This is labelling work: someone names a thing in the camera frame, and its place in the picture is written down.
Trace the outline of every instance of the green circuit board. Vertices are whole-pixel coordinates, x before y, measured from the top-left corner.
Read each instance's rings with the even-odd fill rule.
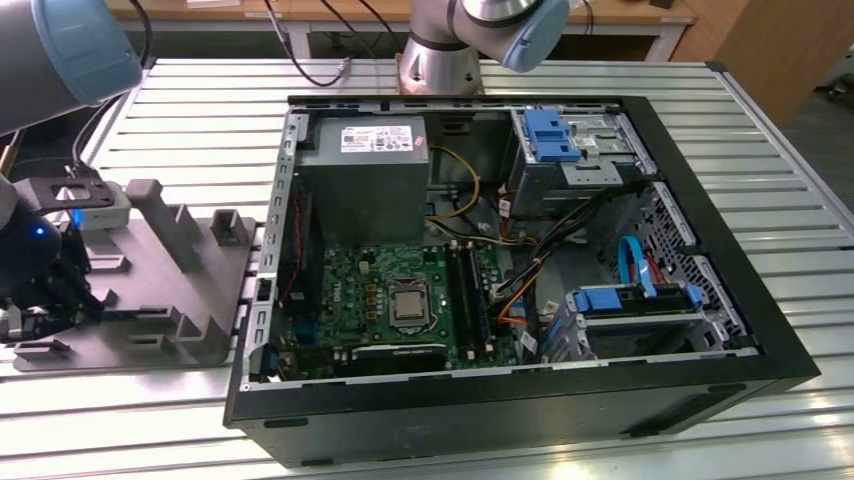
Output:
[[[401,246],[327,250],[319,346],[441,343],[449,347],[449,369],[517,364],[512,335],[493,339],[493,355],[475,360],[461,360],[458,356],[445,248]],[[494,248],[479,249],[477,255],[485,283],[501,282]],[[430,324],[421,329],[401,329],[393,325],[391,296],[401,285],[419,285],[429,291]]]

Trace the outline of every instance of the blue led light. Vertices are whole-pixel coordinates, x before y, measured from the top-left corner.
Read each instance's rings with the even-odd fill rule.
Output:
[[[73,210],[71,211],[71,223],[74,225],[75,228],[81,228],[81,225],[83,225],[83,211],[82,210]]]

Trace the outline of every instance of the power supply label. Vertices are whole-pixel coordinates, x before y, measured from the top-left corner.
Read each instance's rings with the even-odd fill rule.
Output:
[[[411,152],[413,128],[346,127],[342,130],[342,152]]]

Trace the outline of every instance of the expansion slot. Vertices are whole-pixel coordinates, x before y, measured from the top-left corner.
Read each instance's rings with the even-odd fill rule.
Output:
[[[457,351],[461,360],[474,360],[478,352],[491,353],[494,349],[474,246],[455,243],[445,255]]]

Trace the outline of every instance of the slatted aluminum table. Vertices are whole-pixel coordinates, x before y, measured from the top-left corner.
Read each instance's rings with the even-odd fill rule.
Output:
[[[310,60],[333,76],[337,61]],[[836,478],[854,472],[854,222],[729,74],[704,64],[483,65],[491,94],[646,96],[736,233],[822,376],[676,437],[347,465],[342,478]],[[313,89],[287,61],[161,60],[105,120],[87,155],[107,179],[158,178],[197,218],[266,219],[290,95],[394,94],[391,61],[355,62]],[[247,266],[245,297],[254,292]],[[262,478],[286,470],[222,427],[230,364],[22,374],[0,350],[0,478]]]

